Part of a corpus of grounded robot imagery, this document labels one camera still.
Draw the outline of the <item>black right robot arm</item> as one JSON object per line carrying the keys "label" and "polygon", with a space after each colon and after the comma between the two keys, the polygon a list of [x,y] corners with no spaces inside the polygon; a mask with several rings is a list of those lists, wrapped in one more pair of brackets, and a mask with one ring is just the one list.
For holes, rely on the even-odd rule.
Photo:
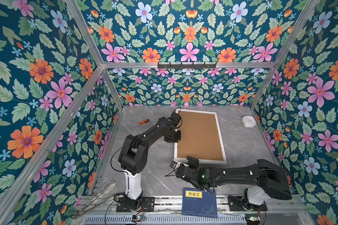
{"label": "black right robot arm", "polygon": [[172,161],[175,176],[192,184],[197,190],[210,194],[223,185],[250,185],[244,191],[243,204],[261,205],[272,198],[291,200],[292,193],[285,169],[265,159],[258,159],[255,164],[236,168],[200,167],[199,160],[187,157],[188,162]]}

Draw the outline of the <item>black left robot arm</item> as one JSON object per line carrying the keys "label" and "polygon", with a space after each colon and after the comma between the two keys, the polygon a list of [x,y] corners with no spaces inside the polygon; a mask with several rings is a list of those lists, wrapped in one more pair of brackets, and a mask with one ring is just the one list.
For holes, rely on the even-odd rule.
{"label": "black left robot arm", "polygon": [[136,201],[142,196],[141,172],[147,164],[149,148],[162,137],[167,143],[180,141],[181,132],[178,129],[181,121],[181,116],[173,112],[170,117],[159,118],[147,131],[126,137],[118,162],[126,175],[125,194],[130,200]]}

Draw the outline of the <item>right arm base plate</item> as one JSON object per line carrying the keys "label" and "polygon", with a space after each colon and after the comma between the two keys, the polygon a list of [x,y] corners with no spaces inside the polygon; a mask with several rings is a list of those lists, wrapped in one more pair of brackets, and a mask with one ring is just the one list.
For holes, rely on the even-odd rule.
{"label": "right arm base plate", "polygon": [[247,196],[241,198],[236,196],[228,196],[228,204],[231,211],[267,211],[267,205],[263,202],[261,205],[251,204]]}

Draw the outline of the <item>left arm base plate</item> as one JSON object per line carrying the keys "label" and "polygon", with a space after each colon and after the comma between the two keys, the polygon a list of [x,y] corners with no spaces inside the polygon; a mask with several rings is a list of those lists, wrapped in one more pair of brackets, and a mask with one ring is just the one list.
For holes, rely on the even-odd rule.
{"label": "left arm base plate", "polygon": [[154,207],[154,197],[139,197],[137,200],[132,200],[129,197],[121,197],[117,202],[116,212],[153,212]]}

